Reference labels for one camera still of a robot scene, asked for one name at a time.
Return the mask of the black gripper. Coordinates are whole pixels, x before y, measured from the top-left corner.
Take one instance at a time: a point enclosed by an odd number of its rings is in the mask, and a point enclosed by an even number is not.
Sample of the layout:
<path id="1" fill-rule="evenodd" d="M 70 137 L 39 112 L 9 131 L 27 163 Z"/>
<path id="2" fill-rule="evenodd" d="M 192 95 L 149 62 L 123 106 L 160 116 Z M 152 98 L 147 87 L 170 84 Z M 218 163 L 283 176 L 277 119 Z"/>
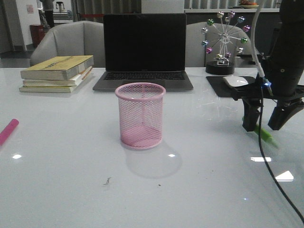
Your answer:
<path id="1" fill-rule="evenodd" d="M 260 115 L 260 98 L 278 100 L 268 126 L 272 130 L 280 130 L 291 117 L 304 109 L 302 99 L 297 99 L 304 96 L 304 87 L 298 85 L 304 70 L 274 64 L 265 56 L 258 56 L 258 60 L 265 77 L 257 75 L 253 83 L 232 88 L 231 97 L 243 101 L 242 126 L 247 132 L 254 131 L 256 127 Z"/>

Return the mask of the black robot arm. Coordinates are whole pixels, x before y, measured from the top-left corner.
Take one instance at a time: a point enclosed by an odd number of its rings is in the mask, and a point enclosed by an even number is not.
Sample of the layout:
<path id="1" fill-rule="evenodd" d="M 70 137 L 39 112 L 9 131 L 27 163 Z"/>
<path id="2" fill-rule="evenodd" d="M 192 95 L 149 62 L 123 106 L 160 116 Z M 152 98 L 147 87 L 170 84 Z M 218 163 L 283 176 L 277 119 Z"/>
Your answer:
<path id="1" fill-rule="evenodd" d="M 273 130 L 279 130 L 304 108 L 304 87 L 298 84 L 304 72 L 304 2 L 283 0 L 279 14 L 282 25 L 270 56 L 255 61 L 255 82 L 231 92 L 234 100 L 243 100 L 243 127 L 248 132 L 255 129 L 262 98 L 277 101 L 268 122 Z"/>

